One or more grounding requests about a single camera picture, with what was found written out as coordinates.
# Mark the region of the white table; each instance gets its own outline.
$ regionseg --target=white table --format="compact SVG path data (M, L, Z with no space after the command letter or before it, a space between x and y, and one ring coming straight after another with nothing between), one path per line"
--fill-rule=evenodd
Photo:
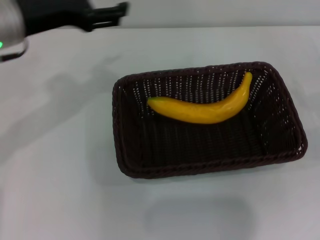
M112 87L154 70L265 61L307 133L299 161L131 179ZM320 27L58 29L0 64L3 240L319 240Z

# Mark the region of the yellow banana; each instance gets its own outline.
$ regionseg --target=yellow banana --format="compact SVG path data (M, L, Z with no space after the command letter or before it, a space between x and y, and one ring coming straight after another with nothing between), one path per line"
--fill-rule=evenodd
M190 103L166 96L149 97L147 104L166 117L195 124L216 124L238 114L249 99L252 74L246 72L241 85L224 100L214 103Z

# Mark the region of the wicker basket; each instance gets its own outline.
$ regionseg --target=wicker basket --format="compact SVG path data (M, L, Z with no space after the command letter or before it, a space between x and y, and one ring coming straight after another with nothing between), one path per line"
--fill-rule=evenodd
M161 116L148 97L223 100L253 75L247 105L217 124ZM291 96L268 63L249 62L133 74L113 88L113 134L121 171L132 178L195 175L298 160L308 142Z

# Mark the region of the white wall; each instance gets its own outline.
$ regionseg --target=white wall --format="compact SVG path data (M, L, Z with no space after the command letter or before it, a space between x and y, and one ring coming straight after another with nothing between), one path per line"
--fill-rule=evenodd
M111 7L126 0L92 0ZM320 0L127 0L125 28L320 25Z

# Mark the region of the basket rim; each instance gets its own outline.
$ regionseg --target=basket rim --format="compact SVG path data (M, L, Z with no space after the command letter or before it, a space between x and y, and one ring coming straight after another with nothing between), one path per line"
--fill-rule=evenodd
M157 167L135 167L128 159L126 159L125 147L123 143L122 135L122 116L118 106L122 97L122 89L128 84L144 79L150 78L163 78L163 77L177 77L177 76L198 76L201 74L208 73L224 73L224 72L235 72L250 69L260 69L267 71L272 78L275 79L275 83L279 89L280 94L282 94L285 104L287 105L289 113L292 115L293 124L296 127L298 133L297 147L291 151L285 151L278 154L267 154L262 156L251 156L251 157L236 157L236 158L224 158L223 164L216 161L208 162L195 162L195 163L182 163L177 165L166 165ZM291 162L302 158L308 148L308 140L306 133L303 129L303 125L299 118L297 109L293 103L291 95L280 76L279 72L269 63L262 61L255 62L239 62L232 64L223 65L209 65L205 67L192 67L192 68L182 68L182 69L171 69L171 70L161 70L161 71L149 71L138 74L131 74L120 78L113 87L112 91L112 117L113 117L113 136L114 144L116 150L116 159L120 170L132 178L158 178L158 177L169 177L177 175L187 175L189 174L200 174L212 172L210 169L214 169L215 172L230 170L230 165L233 166L232 169L241 169L244 167L249 168L256 166L263 166L268 164Z

